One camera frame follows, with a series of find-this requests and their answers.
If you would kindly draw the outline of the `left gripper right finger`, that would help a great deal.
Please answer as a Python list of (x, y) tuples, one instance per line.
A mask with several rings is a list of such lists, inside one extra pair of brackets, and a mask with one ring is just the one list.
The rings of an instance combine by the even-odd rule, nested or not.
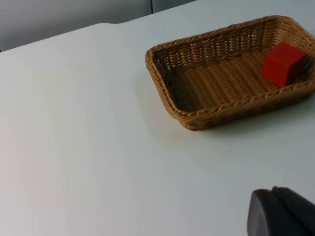
[(315, 235), (315, 205), (287, 187), (273, 187), (275, 194), (309, 236)]

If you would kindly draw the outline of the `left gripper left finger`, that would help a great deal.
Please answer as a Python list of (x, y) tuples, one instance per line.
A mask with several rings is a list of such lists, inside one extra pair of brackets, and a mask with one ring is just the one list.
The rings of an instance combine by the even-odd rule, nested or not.
[(270, 190), (252, 192), (247, 219), (249, 236), (304, 236), (305, 229)]

